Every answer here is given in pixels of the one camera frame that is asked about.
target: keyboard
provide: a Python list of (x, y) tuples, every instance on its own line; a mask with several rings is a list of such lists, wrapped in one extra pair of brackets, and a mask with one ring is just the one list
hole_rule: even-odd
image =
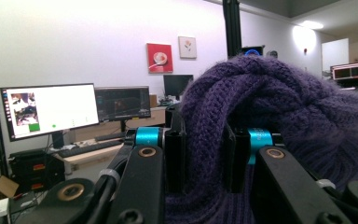
[(105, 134), (105, 135), (101, 135), (101, 136), (96, 136), (94, 137), (95, 141), (99, 142), (99, 141), (105, 141), (105, 140), (110, 140), (110, 139), (115, 139), (115, 138), (124, 138), (126, 136), (126, 133), (109, 133), (109, 134)]
[(94, 145), (89, 145), (86, 147), (74, 147), (72, 149), (59, 151), (57, 153), (62, 158), (67, 158), (67, 157), (72, 157), (72, 156), (76, 156), (79, 154), (83, 154), (86, 152), (100, 150), (100, 149), (107, 148), (107, 147), (119, 146), (122, 143), (123, 143), (123, 141), (108, 141), (108, 142), (98, 143), (98, 144), (94, 144)]

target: ceiling light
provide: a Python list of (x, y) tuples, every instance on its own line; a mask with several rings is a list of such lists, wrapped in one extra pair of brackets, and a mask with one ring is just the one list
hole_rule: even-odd
[(317, 30), (317, 29), (324, 28), (324, 26), (321, 23), (316, 22), (316, 21), (303, 21), (300, 25), (304, 26), (304, 27), (307, 27), (307, 28), (310, 28), (312, 30)]

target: purple knit beanie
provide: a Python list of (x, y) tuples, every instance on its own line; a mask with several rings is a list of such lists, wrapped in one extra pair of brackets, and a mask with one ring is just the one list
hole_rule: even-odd
[(342, 189), (358, 179), (358, 92), (274, 58), (238, 56), (196, 79), (184, 94), (188, 180), (166, 197), (166, 223), (253, 223), (249, 194), (228, 193), (221, 147), (225, 123), (274, 125), (287, 149)]

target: computer monitor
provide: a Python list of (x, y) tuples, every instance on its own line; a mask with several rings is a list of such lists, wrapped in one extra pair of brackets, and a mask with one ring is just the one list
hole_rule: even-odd
[(52, 134), (63, 146), (62, 131), (99, 123), (92, 83), (0, 88), (11, 142)]
[(244, 55), (263, 56), (263, 46), (243, 47), (241, 53)]
[(100, 122), (151, 117), (147, 86), (98, 87), (95, 98)]
[(163, 75), (164, 93), (166, 96), (175, 96), (177, 101), (187, 85), (193, 81), (193, 75)]

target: red painting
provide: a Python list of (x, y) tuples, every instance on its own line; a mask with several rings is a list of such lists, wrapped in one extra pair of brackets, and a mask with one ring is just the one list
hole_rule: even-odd
[(147, 44), (149, 73), (173, 72), (171, 45)]

